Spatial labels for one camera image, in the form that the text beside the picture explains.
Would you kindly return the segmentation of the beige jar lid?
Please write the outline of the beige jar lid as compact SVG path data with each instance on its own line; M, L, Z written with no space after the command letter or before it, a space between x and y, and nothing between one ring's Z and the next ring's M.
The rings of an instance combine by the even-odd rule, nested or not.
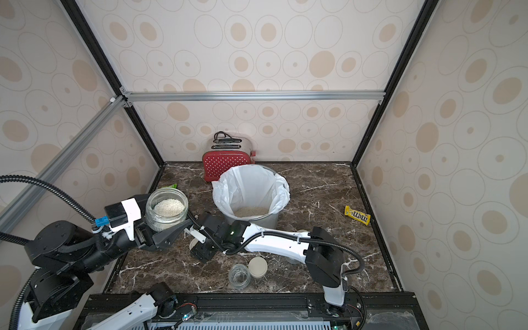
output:
M197 244L199 243L199 241L197 239L193 239L190 243L189 243L189 250L192 250Z
M263 257L252 258L247 267L254 279L262 279L268 271L268 263Z

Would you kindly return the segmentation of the beige lidded jar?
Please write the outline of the beige lidded jar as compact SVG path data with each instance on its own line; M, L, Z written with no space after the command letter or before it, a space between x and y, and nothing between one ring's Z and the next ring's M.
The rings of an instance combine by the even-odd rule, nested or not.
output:
M155 232L183 223L187 218L188 198L177 188L161 188L153 192L146 204L146 223Z
M247 266L242 264L234 265L228 275L228 280L235 290L244 290L249 286L252 276Z

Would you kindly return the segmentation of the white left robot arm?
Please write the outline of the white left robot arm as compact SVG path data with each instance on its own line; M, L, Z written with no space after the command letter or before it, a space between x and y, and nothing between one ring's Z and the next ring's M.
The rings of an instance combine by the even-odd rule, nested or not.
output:
M89 232L68 221L56 221L33 240L1 234L1 240L23 246L36 268L15 300L10 329L59 329L92 287L92 273L131 250L166 250L191 227L188 219L161 231L143 219L117 227L104 218L96 223L96 231Z

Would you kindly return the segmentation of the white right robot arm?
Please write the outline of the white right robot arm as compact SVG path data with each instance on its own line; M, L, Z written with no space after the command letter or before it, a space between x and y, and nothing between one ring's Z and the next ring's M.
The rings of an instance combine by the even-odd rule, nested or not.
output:
M323 287L327 304L345 305L344 251L322 228L315 227L310 232L283 232L249 221L229 224L222 217L204 213L194 219L186 231L198 240L192 252L200 261L211 260L216 252L225 255L242 251L276 254L304 264L313 282Z

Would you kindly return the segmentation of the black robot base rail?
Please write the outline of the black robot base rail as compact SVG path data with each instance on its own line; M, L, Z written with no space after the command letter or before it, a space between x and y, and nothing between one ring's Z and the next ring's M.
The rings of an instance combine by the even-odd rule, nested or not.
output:
M75 329L427 329L410 292L346 293L331 307L321 293L183 294L166 283L145 294L94 294Z

